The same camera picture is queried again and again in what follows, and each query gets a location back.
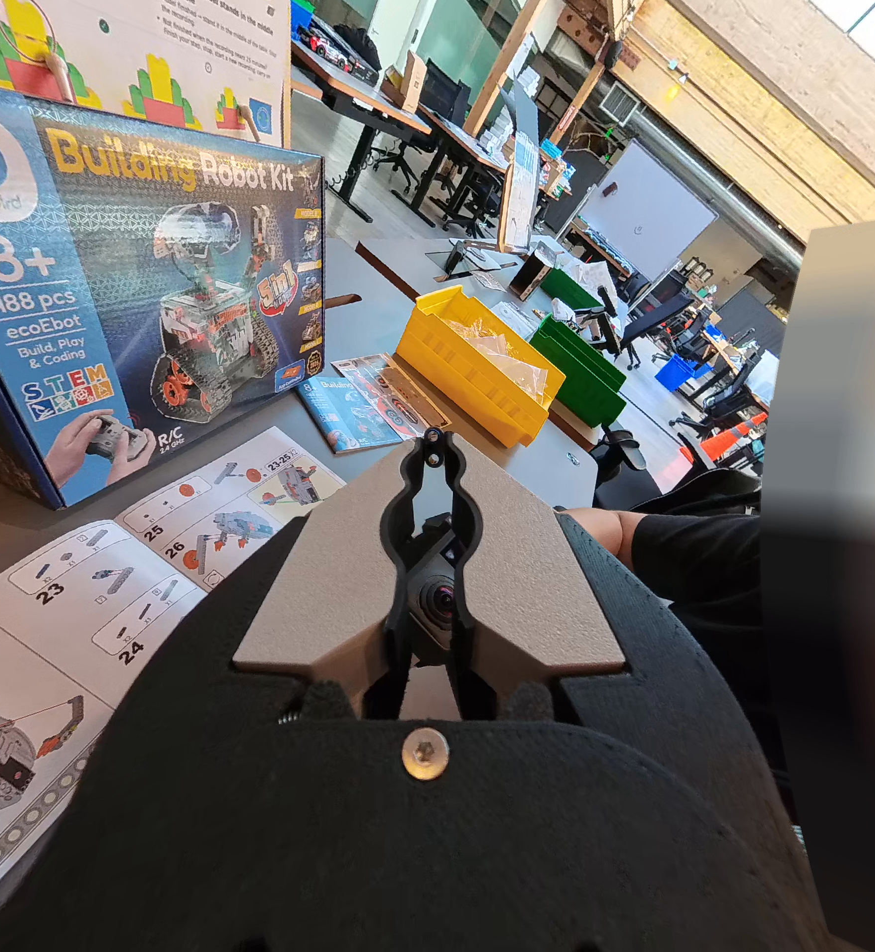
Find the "person's right forearm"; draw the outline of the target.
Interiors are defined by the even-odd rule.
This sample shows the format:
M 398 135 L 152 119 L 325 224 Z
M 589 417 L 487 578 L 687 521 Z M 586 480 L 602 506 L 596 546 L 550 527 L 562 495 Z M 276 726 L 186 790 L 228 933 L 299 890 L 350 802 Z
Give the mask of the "person's right forearm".
M 634 534 L 645 515 L 595 507 L 564 509 L 562 514 L 574 519 L 622 565 L 633 569 Z

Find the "blue robot kit booklet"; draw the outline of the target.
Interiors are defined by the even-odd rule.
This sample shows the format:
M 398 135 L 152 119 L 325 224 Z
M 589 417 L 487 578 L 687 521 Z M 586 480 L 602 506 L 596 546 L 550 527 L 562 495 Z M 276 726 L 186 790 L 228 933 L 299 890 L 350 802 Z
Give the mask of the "blue robot kit booklet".
M 402 442 L 402 437 L 343 377 L 313 376 L 297 387 L 297 393 L 336 455 Z

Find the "tilted paper stand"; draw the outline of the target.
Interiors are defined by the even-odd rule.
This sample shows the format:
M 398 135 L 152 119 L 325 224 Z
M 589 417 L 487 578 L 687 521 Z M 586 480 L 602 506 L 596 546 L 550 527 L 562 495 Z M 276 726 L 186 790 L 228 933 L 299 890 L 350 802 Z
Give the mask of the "tilted paper stand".
M 539 146 L 522 131 L 505 176 L 497 246 L 502 253 L 528 250 L 539 195 Z

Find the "clear plastic bags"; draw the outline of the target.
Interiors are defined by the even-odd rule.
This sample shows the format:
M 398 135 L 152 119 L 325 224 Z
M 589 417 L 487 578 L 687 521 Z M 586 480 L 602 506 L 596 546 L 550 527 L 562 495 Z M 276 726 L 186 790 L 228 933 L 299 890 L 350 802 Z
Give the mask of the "clear plastic bags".
M 531 358 L 521 356 L 515 341 L 506 334 L 495 332 L 481 319 L 470 323 L 449 318 L 441 320 L 519 389 L 536 403 L 544 405 L 549 371 L 538 351 L 534 351 Z

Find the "blue robot kit box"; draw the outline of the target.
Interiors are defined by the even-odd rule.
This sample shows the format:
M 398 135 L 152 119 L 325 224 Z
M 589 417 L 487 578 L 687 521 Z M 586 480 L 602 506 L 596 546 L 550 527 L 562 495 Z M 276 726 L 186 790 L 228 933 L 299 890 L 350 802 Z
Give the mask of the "blue robot kit box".
M 324 173 L 0 89 L 0 483 L 73 506 L 318 375 Z

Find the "wooden office desk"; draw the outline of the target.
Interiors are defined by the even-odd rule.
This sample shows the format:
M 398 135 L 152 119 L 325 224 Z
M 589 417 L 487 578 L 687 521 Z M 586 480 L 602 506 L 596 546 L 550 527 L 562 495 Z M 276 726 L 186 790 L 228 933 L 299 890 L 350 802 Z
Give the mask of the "wooden office desk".
M 347 171 L 338 184 L 326 183 L 326 188 L 360 219 L 371 224 L 372 216 L 352 201 L 352 195 L 376 135 L 388 133 L 409 142 L 413 133 L 429 135 L 431 126 L 416 114 L 393 105 L 375 88 L 313 53 L 300 41 L 292 41 L 291 55 L 298 65 L 312 73 L 322 91 L 321 101 L 331 112 L 362 125 Z

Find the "orange sticker sheet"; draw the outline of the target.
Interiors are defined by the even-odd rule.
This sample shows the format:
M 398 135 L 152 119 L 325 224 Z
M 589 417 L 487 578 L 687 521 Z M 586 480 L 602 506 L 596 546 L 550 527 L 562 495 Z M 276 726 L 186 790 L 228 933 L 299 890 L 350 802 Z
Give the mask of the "orange sticker sheet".
M 420 438 L 428 429 L 444 430 L 451 424 L 446 414 L 385 353 L 335 361 L 332 366 L 402 439 Z

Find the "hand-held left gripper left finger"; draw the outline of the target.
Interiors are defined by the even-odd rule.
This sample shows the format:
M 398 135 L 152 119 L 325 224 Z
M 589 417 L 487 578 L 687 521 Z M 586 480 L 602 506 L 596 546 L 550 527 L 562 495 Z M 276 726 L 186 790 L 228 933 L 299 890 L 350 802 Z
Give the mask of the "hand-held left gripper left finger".
M 420 630 L 394 560 L 415 528 L 417 490 L 401 466 L 417 449 L 400 444 L 310 511 L 235 652 L 240 672 L 334 681 L 359 716 L 366 691 L 383 682 L 376 716 L 439 717 L 439 670 L 412 665 Z

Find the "open cardboard box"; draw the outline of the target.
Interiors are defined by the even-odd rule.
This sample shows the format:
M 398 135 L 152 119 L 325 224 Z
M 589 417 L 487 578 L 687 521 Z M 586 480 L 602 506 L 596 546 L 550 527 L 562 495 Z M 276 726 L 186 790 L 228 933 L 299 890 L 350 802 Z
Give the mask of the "open cardboard box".
M 536 245 L 526 256 L 508 286 L 509 292 L 525 302 L 539 288 L 556 265 L 556 256 L 547 244 Z

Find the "black office chair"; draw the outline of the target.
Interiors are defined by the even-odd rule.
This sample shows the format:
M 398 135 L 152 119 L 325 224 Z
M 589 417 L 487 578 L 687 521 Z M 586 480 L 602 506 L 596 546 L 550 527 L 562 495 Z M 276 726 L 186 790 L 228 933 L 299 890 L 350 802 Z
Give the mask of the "black office chair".
M 598 464 L 593 506 L 642 515 L 759 515 L 761 484 L 739 470 L 716 466 L 699 441 L 681 435 L 690 468 L 669 492 L 663 493 L 647 469 L 632 432 L 605 426 L 590 455 Z

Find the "blue plastic crate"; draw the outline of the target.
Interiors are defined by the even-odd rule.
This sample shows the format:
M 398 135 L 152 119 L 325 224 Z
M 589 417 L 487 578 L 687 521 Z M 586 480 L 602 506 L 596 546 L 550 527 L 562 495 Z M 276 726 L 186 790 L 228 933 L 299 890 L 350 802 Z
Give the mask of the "blue plastic crate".
M 655 380 L 668 392 L 676 392 L 690 381 L 698 380 L 712 370 L 709 363 L 690 360 L 674 354 L 657 372 Z

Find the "neighbouring grey table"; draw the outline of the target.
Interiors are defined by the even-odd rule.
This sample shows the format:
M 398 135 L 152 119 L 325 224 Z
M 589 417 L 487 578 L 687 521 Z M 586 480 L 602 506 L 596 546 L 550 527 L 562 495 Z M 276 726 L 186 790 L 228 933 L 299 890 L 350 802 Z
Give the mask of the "neighbouring grey table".
M 528 340 L 543 317 L 552 315 L 553 299 L 542 288 L 520 300 L 510 283 L 522 266 L 518 256 L 476 250 L 477 261 L 464 259 L 450 275 L 444 272 L 454 239 L 375 239 L 360 241 L 357 253 L 412 300 L 459 285 L 463 292 L 502 316 Z

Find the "person's black shirt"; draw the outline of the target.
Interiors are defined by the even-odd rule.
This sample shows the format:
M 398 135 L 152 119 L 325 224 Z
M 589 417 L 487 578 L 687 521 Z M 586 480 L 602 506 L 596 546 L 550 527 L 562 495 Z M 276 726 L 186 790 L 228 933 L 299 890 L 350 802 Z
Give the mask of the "person's black shirt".
M 760 517 L 615 513 L 613 552 L 693 635 L 760 742 L 789 817 L 800 825 L 769 683 Z

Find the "grey desk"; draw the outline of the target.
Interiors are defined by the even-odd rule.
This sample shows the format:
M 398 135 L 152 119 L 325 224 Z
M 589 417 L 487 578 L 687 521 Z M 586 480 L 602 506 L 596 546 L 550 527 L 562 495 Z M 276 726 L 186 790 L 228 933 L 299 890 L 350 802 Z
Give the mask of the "grey desk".
M 414 307 L 347 244 L 332 239 L 325 272 L 326 290 L 336 295 L 356 294 L 359 303 L 325 311 L 326 356 L 332 361 L 379 352 L 394 353 Z M 416 371 L 406 371 L 427 390 L 452 420 L 452 430 L 481 450 L 518 482 L 551 506 L 590 506 L 597 466 L 576 444 L 547 422 L 530 446 L 503 447 L 469 416 L 435 391 Z M 76 527 L 117 516 L 177 477 L 197 470 L 239 446 L 271 425 L 287 433 L 320 462 L 349 481 L 383 458 L 387 448 L 336 455 L 295 394 L 266 401 L 238 422 L 230 422 L 192 446 L 167 455 L 117 488 L 61 511 L 50 511 L 0 485 L 0 573 L 45 542 Z

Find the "green storage bin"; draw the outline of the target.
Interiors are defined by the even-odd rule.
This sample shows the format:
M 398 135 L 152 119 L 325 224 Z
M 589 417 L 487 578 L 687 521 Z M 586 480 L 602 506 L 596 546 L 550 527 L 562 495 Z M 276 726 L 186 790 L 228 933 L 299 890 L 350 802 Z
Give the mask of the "green storage bin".
M 550 269 L 539 287 L 545 294 L 562 301 L 574 311 L 605 309 L 604 303 L 598 296 L 588 292 L 561 268 Z
M 565 375 L 556 399 L 590 427 L 616 422 L 626 407 L 625 374 L 574 330 L 546 316 L 529 343 Z

